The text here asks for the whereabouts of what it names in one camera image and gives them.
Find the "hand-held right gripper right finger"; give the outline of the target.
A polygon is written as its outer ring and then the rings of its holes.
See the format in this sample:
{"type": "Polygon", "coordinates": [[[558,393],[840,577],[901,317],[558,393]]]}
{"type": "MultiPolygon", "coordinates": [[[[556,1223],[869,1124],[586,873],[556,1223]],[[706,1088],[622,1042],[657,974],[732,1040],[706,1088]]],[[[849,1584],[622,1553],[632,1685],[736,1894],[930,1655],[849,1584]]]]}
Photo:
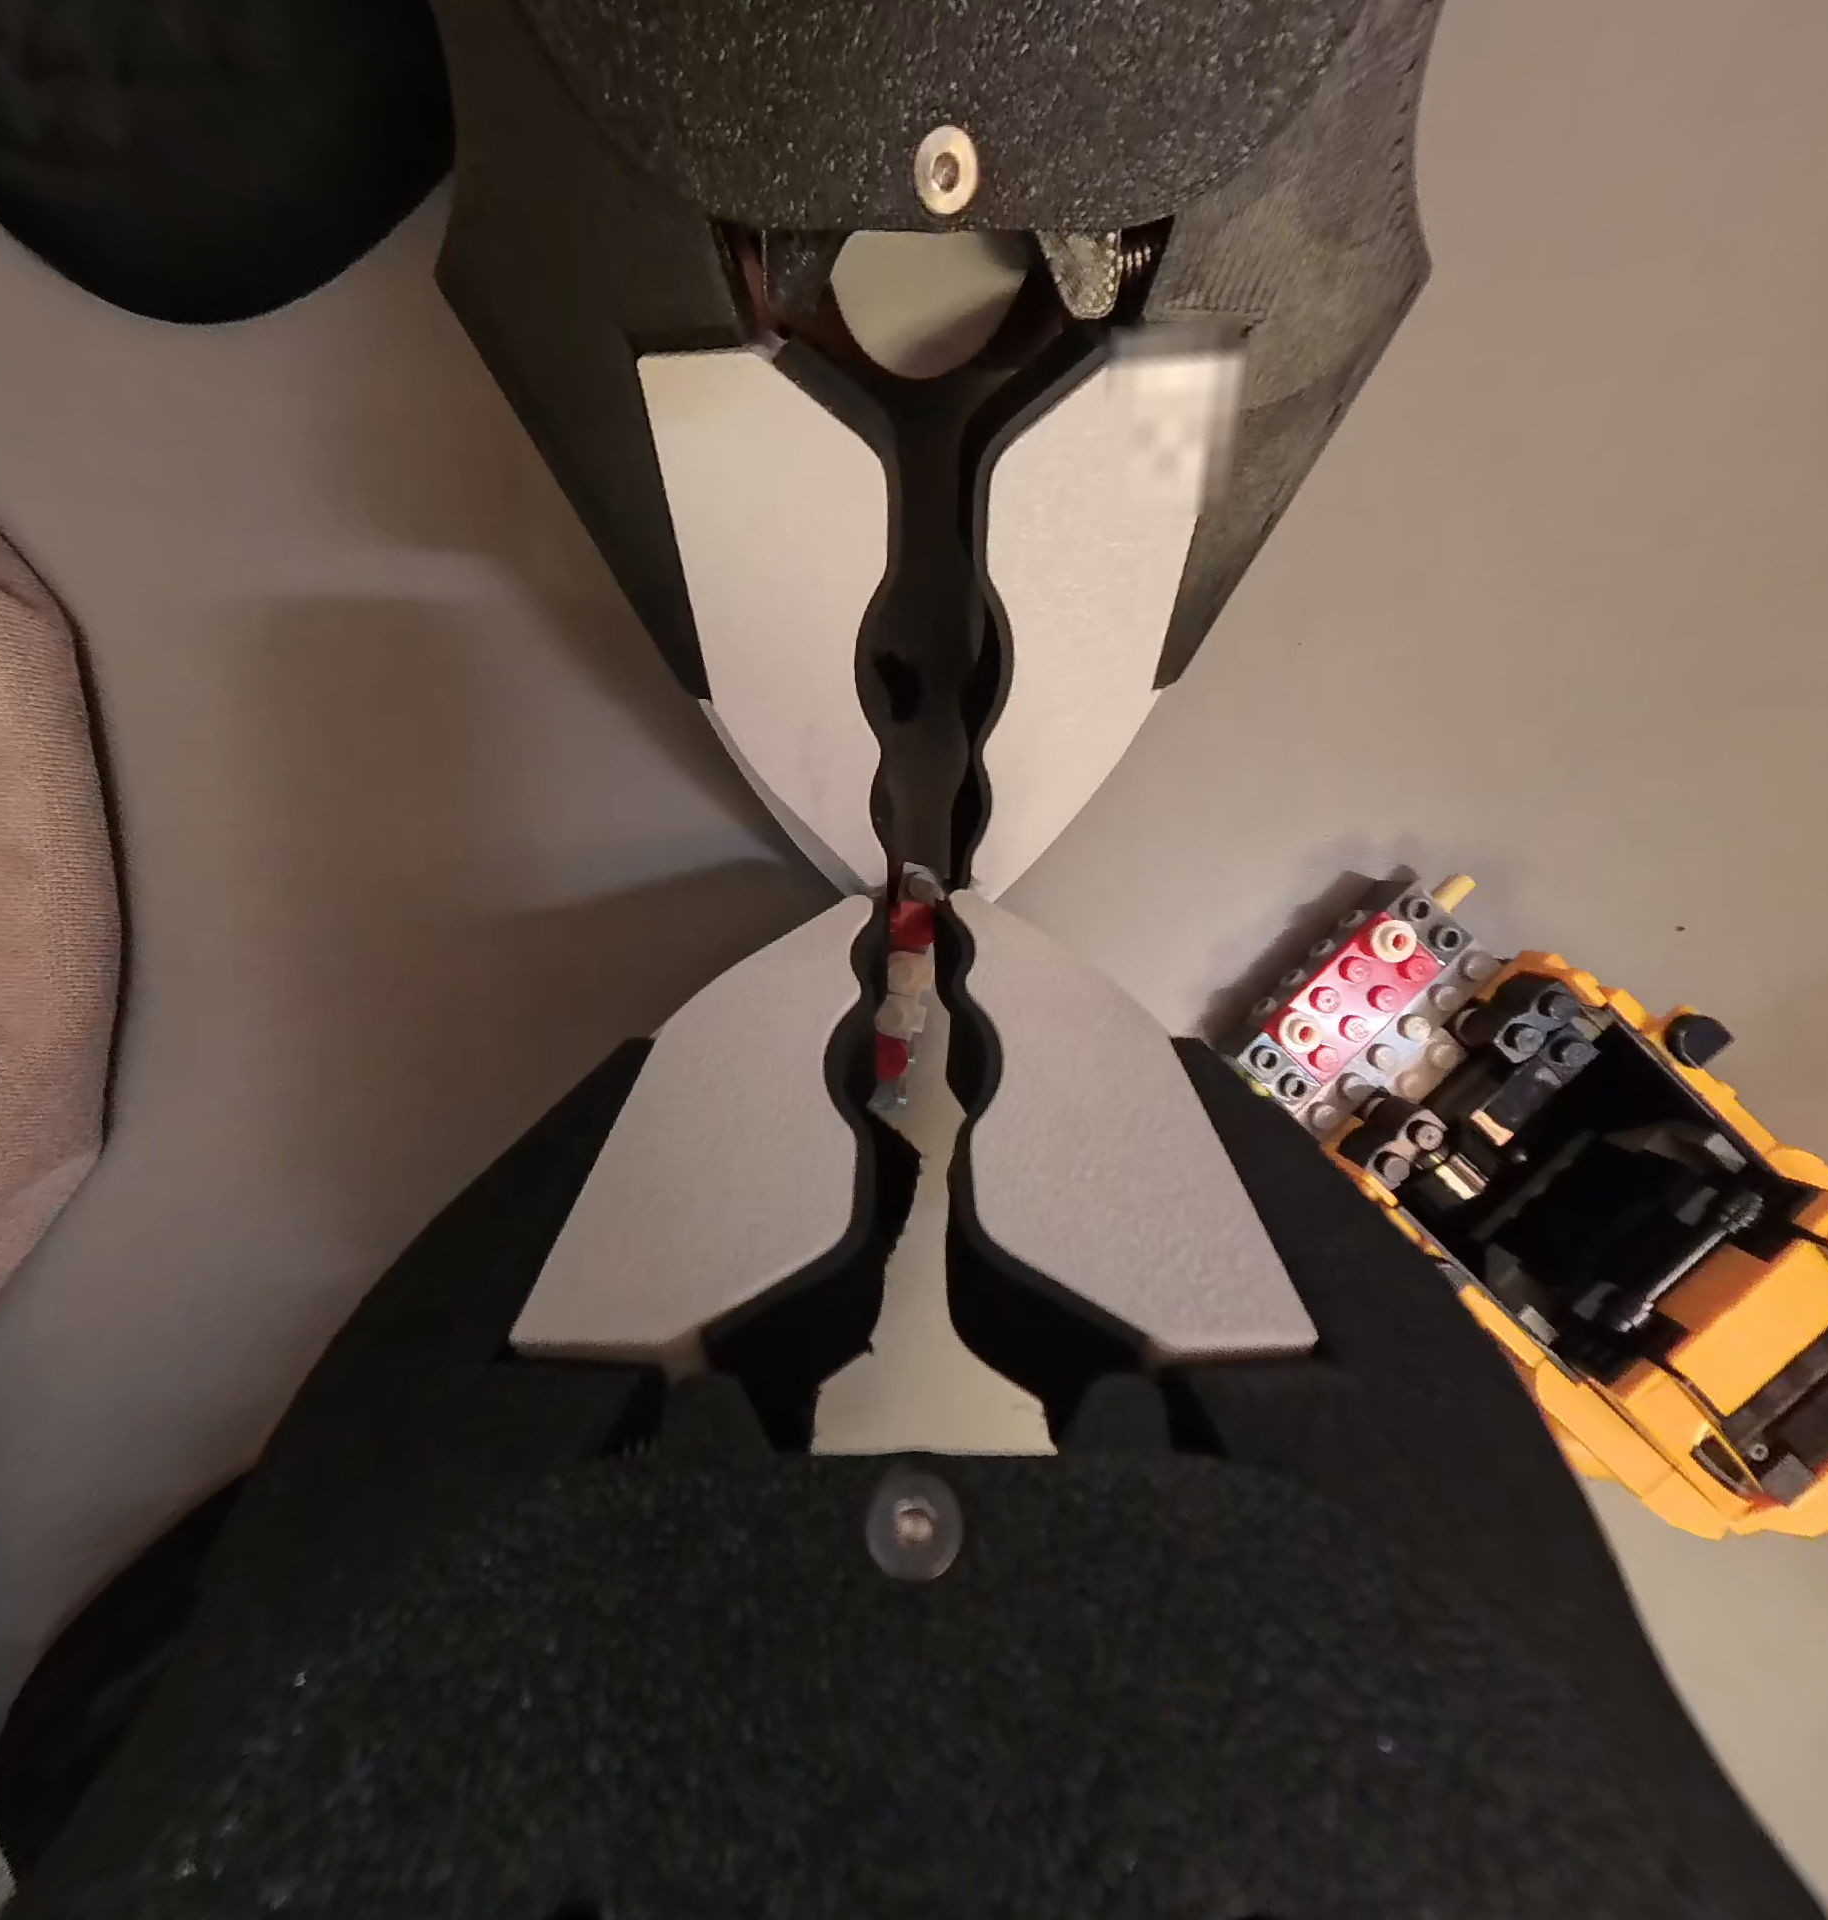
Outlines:
{"type": "Polygon", "coordinates": [[[1058,1445],[1097,1379],[1305,1357],[1310,1310],[1174,1040],[979,891],[945,905],[946,1312],[1058,1445]]]}

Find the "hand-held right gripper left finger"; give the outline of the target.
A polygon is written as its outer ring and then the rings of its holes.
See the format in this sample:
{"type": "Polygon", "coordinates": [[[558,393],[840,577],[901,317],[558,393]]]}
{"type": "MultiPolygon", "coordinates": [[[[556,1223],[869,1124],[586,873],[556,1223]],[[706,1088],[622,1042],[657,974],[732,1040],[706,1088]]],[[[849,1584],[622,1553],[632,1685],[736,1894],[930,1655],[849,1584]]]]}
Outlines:
{"type": "Polygon", "coordinates": [[[771,1445],[811,1445],[918,1186],[869,1109],[884,959],[884,901],[852,894],[661,1022],[515,1317],[518,1354],[726,1373],[771,1445]]]}

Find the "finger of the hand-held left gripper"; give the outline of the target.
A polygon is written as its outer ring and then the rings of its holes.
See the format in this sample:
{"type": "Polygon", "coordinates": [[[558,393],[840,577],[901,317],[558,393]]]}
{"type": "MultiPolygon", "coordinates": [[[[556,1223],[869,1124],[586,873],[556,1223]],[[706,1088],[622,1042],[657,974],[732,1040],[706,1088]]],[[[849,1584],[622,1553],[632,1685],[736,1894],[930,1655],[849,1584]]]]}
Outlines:
{"type": "Polygon", "coordinates": [[[1113,330],[1095,373],[1000,454],[986,566],[1009,682],[979,760],[973,889],[1009,889],[1155,706],[1195,521],[1234,442],[1242,341],[1207,317],[1113,330]]]}
{"type": "Polygon", "coordinates": [[[875,454],[753,351],[640,360],[712,731],[840,891],[875,891],[880,747],[853,642],[884,577],[875,454]]]}

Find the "red white lego assembly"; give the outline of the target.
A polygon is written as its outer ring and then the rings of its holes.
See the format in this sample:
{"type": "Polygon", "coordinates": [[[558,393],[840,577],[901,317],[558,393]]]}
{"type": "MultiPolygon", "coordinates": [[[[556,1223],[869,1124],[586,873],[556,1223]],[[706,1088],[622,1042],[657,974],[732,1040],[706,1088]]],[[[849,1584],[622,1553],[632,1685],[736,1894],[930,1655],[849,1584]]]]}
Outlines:
{"type": "Polygon", "coordinates": [[[930,866],[901,865],[887,907],[884,994],[875,1004],[875,1084],[869,1111],[893,1117],[910,1097],[910,1070],[933,1008],[933,917],[945,882],[930,866]]]}

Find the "yellow lego car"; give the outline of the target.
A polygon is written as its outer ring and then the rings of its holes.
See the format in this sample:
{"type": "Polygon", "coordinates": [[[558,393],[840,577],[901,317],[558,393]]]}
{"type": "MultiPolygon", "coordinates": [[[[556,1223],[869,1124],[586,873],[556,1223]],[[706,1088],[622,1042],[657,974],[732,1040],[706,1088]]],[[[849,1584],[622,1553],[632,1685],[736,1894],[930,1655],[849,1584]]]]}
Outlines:
{"type": "Polygon", "coordinates": [[[1223,1056],[1441,1274],[1578,1478],[1698,1537],[1828,1536],[1828,1163],[1714,1074],[1730,1033],[1552,950],[1475,879],[1369,879],[1223,1056]]]}

